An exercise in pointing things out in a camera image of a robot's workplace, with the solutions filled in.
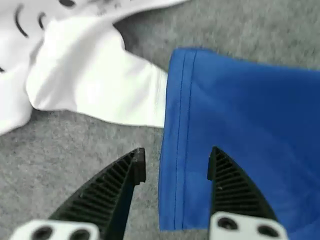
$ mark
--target black print on fabric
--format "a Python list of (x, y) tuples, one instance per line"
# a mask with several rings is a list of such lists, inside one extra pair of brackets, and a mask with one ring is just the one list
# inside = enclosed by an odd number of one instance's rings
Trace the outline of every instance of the black print on fabric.
[[(14, 22), (15, 22), (15, 25), (16, 25), (16, 27), (18, 28), (19, 32), (20, 32), (25, 38), (29, 38), (29, 35), (22, 29), (22, 27), (21, 27), (21, 25), (20, 25), (20, 20), (19, 20), (19, 16), (20, 16), (21, 12), (23, 11), (24, 7), (25, 7), (25, 6), (24, 6), (22, 3), (19, 4), (19, 5), (16, 7), (16, 9), (15, 9), (15, 11), (14, 11)], [(43, 23), (42, 23), (42, 19), (43, 19), (45, 16), (46, 16), (46, 14), (45, 14), (44, 12), (40, 12), (39, 15), (38, 15), (38, 18), (37, 18), (38, 24), (39, 24), (39, 26), (40, 26), (40, 28), (41, 28), (42, 30), (45, 29), (45, 28), (44, 28), (44, 25), (43, 25)]]
[(72, 8), (76, 5), (72, 0), (59, 0), (59, 3), (68, 8)]

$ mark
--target fabric fold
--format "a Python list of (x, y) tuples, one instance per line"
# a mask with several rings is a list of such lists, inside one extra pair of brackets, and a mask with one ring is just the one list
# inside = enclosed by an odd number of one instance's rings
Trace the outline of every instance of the fabric fold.
[(73, 17), (48, 26), (26, 91), (38, 110), (163, 127), (165, 103), (158, 98), (166, 94), (166, 76), (125, 51), (120, 33), (105, 19)]

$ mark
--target carpet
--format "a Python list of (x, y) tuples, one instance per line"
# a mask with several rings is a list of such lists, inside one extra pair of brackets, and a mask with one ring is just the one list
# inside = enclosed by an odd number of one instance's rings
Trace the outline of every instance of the carpet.
[[(172, 50), (181, 46), (320, 69), (319, 12), (318, 0), (191, 0), (115, 26), (128, 51), (165, 70)], [(136, 147), (146, 150), (147, 181), (135, 189), (124, 239), (206, 239), (205, 229), (159, 233), (162, 136), (162, 129), (34, 111), (26, 126), (0, 136), (0, 239), (8, 239), (19, 224), (48, 217), (100, 169)]]

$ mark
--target white garment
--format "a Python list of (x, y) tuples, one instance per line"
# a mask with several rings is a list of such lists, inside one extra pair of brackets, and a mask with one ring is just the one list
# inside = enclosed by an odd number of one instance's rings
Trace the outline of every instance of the white garment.
[(26, 124), (32, 107), (163, 127), (167, 74), (125, 51), (112, 23), (184, 1), (1, 1), (0, 135)]

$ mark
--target stitching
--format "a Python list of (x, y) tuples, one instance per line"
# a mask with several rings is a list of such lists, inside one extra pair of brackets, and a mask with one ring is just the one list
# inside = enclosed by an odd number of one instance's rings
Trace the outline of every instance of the stitching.
[(175, 157), (175, 193), (174, 193), (174, 218), (173, 218), (173, 228), (176, 229), (176, 206), (177, 206), (177, 170), (178, 170), (178, 148), (179, 148), (179, 137), (180, 137), (180, 119), (181, 119), (181, 99), (182, 99), (182, 82), (184, 79), (185, 71), (185, 60), (186, 53), (184, 53), (183, 64), (182, 64), (182, 75), (180, 84), (180, 107), (179, 107), (179, 121), (178, 121), (178, 133), (177, 133), (177, 145), (176, 145), (176, 157)]
[(197, 51), (194, 54), (193, 64), (192, 64), (192, 73), (190, 78), (190, 91), (189, 91), (189, 106), (188, 106), (188, 118), (187, 118), (187, 128), (186, 128), (186, 140), (185, 140), (185, 163), (184, 163), (184, 181), (183, 181), (183, 198), (182, 198), (182, 229), (184, 229), (184, 219), (185, 219), (185, 199), (186, 199), (186, 167), (187, 167), (187, 156), (188, 156), (188, 142), (189, 142), (189, 123), (190, 123), (190, 105), (191, 105), (191, 90), (192, 90), (192, 79), (194, 77), (195, 61), (197, 57)]

